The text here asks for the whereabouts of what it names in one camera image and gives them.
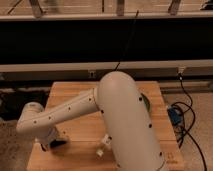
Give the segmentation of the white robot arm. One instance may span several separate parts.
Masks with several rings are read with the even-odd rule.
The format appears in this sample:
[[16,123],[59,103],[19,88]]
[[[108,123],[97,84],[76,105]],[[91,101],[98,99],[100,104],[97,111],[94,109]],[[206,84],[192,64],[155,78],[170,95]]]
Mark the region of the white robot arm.
[[49,110],[37,102],[26,104],[16,130],[47,146],[58,137],[57,124],[97,111],[119,171],[169,171],[144,98],[124,72],[106,74],[95,88]]

